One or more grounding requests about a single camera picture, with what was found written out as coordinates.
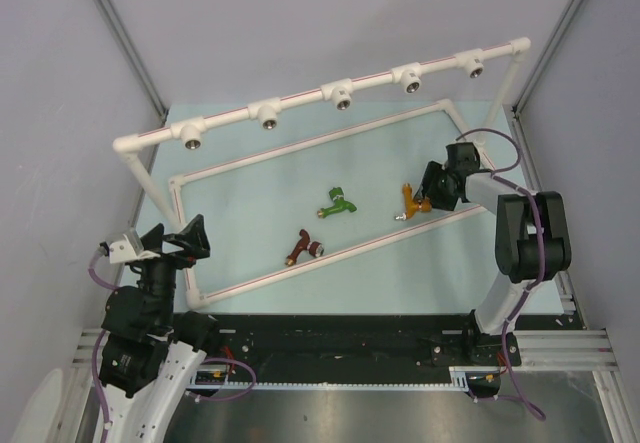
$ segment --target dark red pipe fitting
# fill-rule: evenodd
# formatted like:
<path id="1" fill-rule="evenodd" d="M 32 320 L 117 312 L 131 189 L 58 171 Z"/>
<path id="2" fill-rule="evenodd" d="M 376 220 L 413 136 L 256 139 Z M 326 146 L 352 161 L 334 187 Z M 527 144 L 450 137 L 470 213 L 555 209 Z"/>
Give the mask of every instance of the dark red pipe fitting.
<path id="1" fill-rule="evenodd" d="M 284 264 L 293 266 L 298 262 L 298 257 L 303 251 L 308 251 L 311 256 L 318 258 L 324 253 L 324 247 L 317 241 L 311 241 L 311 237 L 306 230 L 300 230 L 300 240 L 296 243 L 295 248 L 291 252 Z"/>

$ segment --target gray floor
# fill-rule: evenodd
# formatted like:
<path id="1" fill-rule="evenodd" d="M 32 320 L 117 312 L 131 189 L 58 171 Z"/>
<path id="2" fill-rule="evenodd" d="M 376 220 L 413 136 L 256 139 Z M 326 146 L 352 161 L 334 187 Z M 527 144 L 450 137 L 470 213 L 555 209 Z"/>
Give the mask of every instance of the gray floor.
<path id="1" fill-rule="evenodd" d="M 474 404 L 458 392 L 256 391 L 228 403 L 184 398 L 165 442 L 608 442 L 589 373 L 520 375 L 546 413 L 540 423 L 522 405 Z M 509 382 L 501 393 L 511 394 Z M 79 442 L 91 441 L 97 409 L 89 405 Z"/>

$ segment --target light blue table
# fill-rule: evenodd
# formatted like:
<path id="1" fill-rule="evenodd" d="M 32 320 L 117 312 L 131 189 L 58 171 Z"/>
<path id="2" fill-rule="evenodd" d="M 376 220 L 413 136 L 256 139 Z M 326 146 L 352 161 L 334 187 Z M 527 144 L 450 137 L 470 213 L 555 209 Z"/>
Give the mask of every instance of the light blue table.
<path id="1" fill-rule="evenodd" d="M 186 150 L 180 141 L 161 145 L 152 176 L 168 196 L 167 181 L 173 175 L 426 104 L 354 102 L 343 112 L 329 104 L 308 105 L 281 114 L 272 131 L 263 130 L 256 121 L 237 123 L 205 134 L 197 151 Z M 237 106 L 241 105 L 176 105 L 168 121 Z M 472 128 L 480 125 L 488 109 L 485 102 L 459 102 L 457 106 Z M 502 113 L 496 128 L 508 132 Z M 212 246 L 211 258 L 196 265 L 198 286 L 210 292 L 284 268 L 301 228 L 322 242 L 329 254 L 442 216 L 444 212 L 433 211 L 406 222 L 393 219 L 403 209 L 402 184 L 417 187 L 427 163 L 444 161 L 445 146 L 457 135 L 451 120 L 438 112 L 186 185 L 187 217 L 204 215 Z M 515 157 L 509 144 L 496 136 L 487 137 L 487 148 L 498 167 Z M 524 182 L 520 170 L 507 177 Z M 316 211 L 330 206 L 328 191 L 333 186 L 341 186 L 358 211 L 320 220 Z M 143 234 L 161 221 L 160 213 L 145 198 L 138 232 Z M 480 304 L 497 274 L 494 227 L 494 216 L 485 212 L 217 302 L 204 311 L 466 313 Z M 305 258 L 309 257 L 303 255 L 299 261 Z M 123 282 L 133 283 L 133 275 L 126 272 Z M 176 311 L 186 311 L 182 274 L 177 285 Z M 545 284 L 525 312 L 562 313 L 555 284 Z"/>

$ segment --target gray wall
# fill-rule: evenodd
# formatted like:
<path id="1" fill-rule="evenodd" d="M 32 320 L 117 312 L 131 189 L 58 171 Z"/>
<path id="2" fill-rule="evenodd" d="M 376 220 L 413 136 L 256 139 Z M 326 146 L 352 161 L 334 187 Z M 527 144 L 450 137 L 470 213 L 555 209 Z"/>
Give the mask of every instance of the gray wall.
<path id="1" fill-rule="evenodd" d="M 86 273 L 138 186 L 114 137 L 159 125 L 92 0 L 0 0 L 0 441 L 106 292 Z M 105 276 L 113 277 L 107 266 Z"/>
<path id="2" fill-rule="evenodd" d="M 562 192 L 570 272 L 637 398 L 640 0 L 588 0 L 523 115 L 545 188 Z"/>
<path id="3" fill-rule="evenodd" d="M 167 102 L 228 104 L 529 36 L 520 87 L 568 0 L 114 1 Z M 420 96 L 491 99 L 496 63 L 477 81 L 432 76 Z M 358 98 L 401 95 L 387 87 Z"/>

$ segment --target purple cable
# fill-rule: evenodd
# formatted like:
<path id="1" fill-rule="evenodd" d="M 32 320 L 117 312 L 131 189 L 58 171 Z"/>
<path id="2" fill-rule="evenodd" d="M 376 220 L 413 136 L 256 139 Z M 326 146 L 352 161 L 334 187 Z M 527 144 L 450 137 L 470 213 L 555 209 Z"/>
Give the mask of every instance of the purple cable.
<path id="1" fill-rule="evenodd" d="M 500 168 L 497 170 L 493 170 L 491 172 L 491 178 L 493 178 L 494 180 L 496 180 L 499 183 L 502 183 L 503 185 L 508 186 L 509 188 L 513 188 L 515 191 L 522 193 L 524 196 L 527 197 L 527 199 L 529 200 L 529 204 L 531 206 L 531 211 L 533 213 L 533 222 L 536 228 L 536 240 L 538 243 L 538 276 L 536 278 L 536 280 L 532 283 L 530 283 L 529 285 L 527 285 L 527 287 L 525 288 L 524 293 L 522 293 L 522 296 L 520 297 L 520 300 L 518 300 L 518 303 L 516 304 L 516 306 L 513 308 L 513 310 L 511 311 L 511 313 L 509 314 L 509 316 L 507 317 L 507 319 L 504 322 L 504 325 L 502 326 L 502 353 L 504 355 L 504 359 L 505 359 L 505 363 L 507 366 L 507 371 L 509 372 L 509 377 L 511 378 L 511 382 L 513 383 L 513 387 L 515 388 L 516 392 L 518 393 L 518 396 L 496 396 L 496 397 L 489 397 L 489 398 L 477 398 L 473 392 L 470 390 L 469 391 L 469 395 L 474 398 L 474 401 L 477 400 L 505 400 L 505 401 L 517 401 L 517 402 L 521 402 L 526 408 L 527 410 L 539 421 L 545 421 L 547 419 L 547 415 L 545 415 L 545 413 L 535 404 L 533 404 L 531 401 L 529 401 L 529 399 L 525 396 L 524 392 L 522 391 L 522 388 L 520 387 L 520 384 L 518 383 L 518 380 L 516 378 L 515 373 L 513 372 L 513 367 L 511 365 L 511 360 L 509 359 L 509 351 L 507 348 L 507 330 L 509 329 L 509 324 L 511 324 L 511 322 L 513 321 L 513 319 L 518 316 L 518 314 L 520 313 L 520 310 L 522 310 L 522 308 L 524 307 L 524 305 L 527 302 L 527 299 L 529 298 L 529 293 L 531 292 L 531 290 L 533 290 L 534 288 L 536 288 L 539 284 L 542 283 L 542 281 L 544 280 L 544 274 L 546 272 L 546 265 L 545 265 L 545 251 L 544 251 L 544 237 L 542 235 L 543 233 L 543 229 L 542 229 L 542 220 L 540 218 L 540 211 L 538 210 L 538 205 L 536 204 L 535 199 L 533 198 L 533 195 L 531 194 L 531 192 L 529 190 L 527 190 L 526 188 L 522 188 L 518 185 L 516 185 L 515 183 L 513 183 L 512 181 L 506 180 L 500 176 L 498 176 L 498 173 L 503 173 L 505 171 L 509 171 L 509 170 L 513 170 L 515 167 L 517 167 L 520 164 L 520 161 L 522 160 L 522 150 L 520 149 L 520 146 L 518 145 L 518 143 L 516 143 L 516 141 L 511 138 L 509 135 L 506 135 L 505 133 L 498 131 L 498 130 L 494 130 L 492 128 L 476 128 L 474 130 L 470 130 L 467 131 L 465 133 L 463 133 L 462 135 L 460 135 L 458 138 L 456 138 L 456 141 L 466 137 L 467 135 L 470 135 L 472 133 L 478 133 L 478 132 L 488 132 L 488 133 L 494 133 L 496 135 L 499 135 L 501 137 L 503 137 L 504 139 L 508 140 L 513 147 L 516 150 L 516 154 L 517 154 L 517 158 L 515 163 L 513 163 L 511 166 L 507 166 L 505 168 Z"/>
<path id="2" fill-rule="evenodd" d="M 106 288 L 107 290 L 111 290 L 111 291 L 117 290 L 118 287 L 116 285 L 112 285 L 111 283 L 107 283 L 102 278 L 100 278 L 98 276 L 98 274 L 96 273 L 96 270 L 95 270 L 96 263 L 103 256 L 105 256 L 105 255 L 104 255 L 104 253 L 102 253 L 102 248 L 98 248 L 96 250 L 96 252 L 93 254 L 93 258 L 91 258 L 91 261 L 89 262 L 89 269 L 87 270 L 89 272 L 89 276 L 91 277 L 91 279 L 93 281 L 95 281 L 101 287 Z"/>
<path id="3" fill-rule="evenodd" d="M 93 351 L 91 352 L 91 377 L 93 378 L 93 386 L 96 389 L 96 393 L 98 395 L 98 401 L 100 402 L 100 408 L 102 409 L 102 436 L 100 437 L 100 443 L 105 443 L 107 441 L 107 435 L 109 433 L 108 424 L 111 422 L 109 419 L 109 404 L 107 403 L 107 398 L 104 396 L 104 390 L 102 389 L 102 383 L 100 382 L 100 378 L 98 377 L 98 350 L 100 349 L 100 342 L 102 342 L 102 338 L 106 330 L 102 330 L 96 339 L 96 344 L 93 345 Z"/>
<path id="4" fill-rule="evenodd" d="M 258 377 L 256 376 L 256 372 L 253 371 L 253 368 L 251 368 L 249 365 L 247 365 L 243 361 L 238 361 L 238 360 L 234 360 L 234 359 L 231 359 L 231 358 L 207 358 L 206 360 L 204 360 L 202 362 L 202 364 L 205 364 L 205 363 L 226 363 L 227 365 L 238 365 L 238 366 L 241 366 L 242 368 L 247 370 L 247 372 L 251 375 L 251 384 L 248 387 L 246 387 L 244 390 L 242 390 L 241 392 L 236 393 L 235 395 L 223 396 L 221 398 L 214 398 L 212 396 L 194 395 L 194 394 L 189 393 L 196 400 L 204 400 L 204 401 L 231 401 L 231 400 L 236 400 L 238 398 L 243 397 L 247 393 L 249 393 L 253 389 L 253 387 L 256 386 L 256 383 L 258 382 Z"/>

